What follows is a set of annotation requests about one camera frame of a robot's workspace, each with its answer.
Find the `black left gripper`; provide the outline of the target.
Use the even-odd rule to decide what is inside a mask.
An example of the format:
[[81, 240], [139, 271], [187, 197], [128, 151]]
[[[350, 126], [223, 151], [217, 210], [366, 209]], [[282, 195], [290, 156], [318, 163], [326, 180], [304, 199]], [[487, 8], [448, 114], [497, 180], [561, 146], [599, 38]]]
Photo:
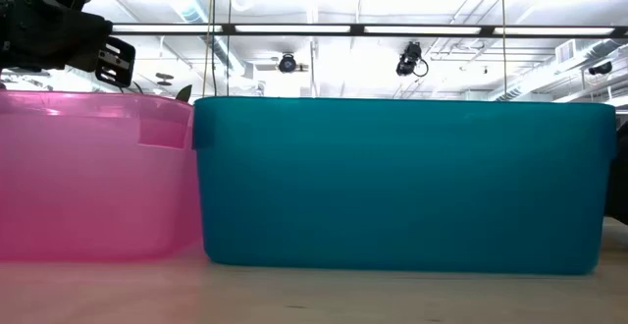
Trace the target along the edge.
[[124, 88], [132, 82], [135, 48], [109, 37], [113, 24], [56, 0], [0, 0], [0, 69], [94, 72]]

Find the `pink translucent plastic bin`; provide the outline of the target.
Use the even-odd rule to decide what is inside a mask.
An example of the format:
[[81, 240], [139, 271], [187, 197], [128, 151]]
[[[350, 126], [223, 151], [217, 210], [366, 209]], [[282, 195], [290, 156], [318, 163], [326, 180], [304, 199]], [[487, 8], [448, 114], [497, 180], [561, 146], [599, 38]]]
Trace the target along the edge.
[[0, 92], [0, 260], [159, 258], [201, 239], [193, 109]]

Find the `black ceiling light track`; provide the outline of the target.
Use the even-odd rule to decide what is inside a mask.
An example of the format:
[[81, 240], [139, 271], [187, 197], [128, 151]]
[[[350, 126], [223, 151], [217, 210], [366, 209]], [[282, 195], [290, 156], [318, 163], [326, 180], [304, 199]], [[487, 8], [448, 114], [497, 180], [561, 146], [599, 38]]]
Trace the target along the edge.
[[378, 36], [378, 37], [478, 37], [478, 38], [618, 38], [628, 39], [628, 27], [531, 27], [531, 26], [441, 26], [441, 25], [191, 25], [117, 24], [115, 35], [204, 35], [223, 36]]

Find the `silver ventilation duct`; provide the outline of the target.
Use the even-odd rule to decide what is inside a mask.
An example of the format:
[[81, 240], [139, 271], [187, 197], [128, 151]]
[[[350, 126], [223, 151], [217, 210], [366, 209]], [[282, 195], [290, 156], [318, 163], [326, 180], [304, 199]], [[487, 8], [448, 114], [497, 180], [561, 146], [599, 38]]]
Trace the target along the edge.
[[507, 101], [562, 80], [572, 71], [594, 64], [628, 44], [628, 39], [569, 39], [554, 48], [554, 56], [488, 95], [489, 101]]

